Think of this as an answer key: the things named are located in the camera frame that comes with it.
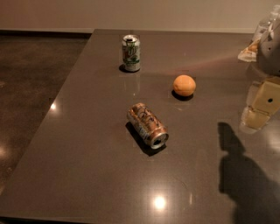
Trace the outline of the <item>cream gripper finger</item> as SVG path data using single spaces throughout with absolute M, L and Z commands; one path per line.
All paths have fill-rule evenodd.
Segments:
M 241 115 L 241 126 L 244 129 L 259 130 L 269 119 L 269 115 L 254 111 L 251 107 L 246 107 Z
M 267 78 L 258 88 L 251 107 L 268 115 L 274 115 L 280 109 L 280 78 Z

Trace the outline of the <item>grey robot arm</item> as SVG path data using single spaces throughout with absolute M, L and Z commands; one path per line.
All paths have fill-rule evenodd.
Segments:
M 240 128 L 256 133 L 280 109 L 280 20 L 276 19 L 262 35 L 257 46 L 256 71 L 264 75 L 249 90 Z

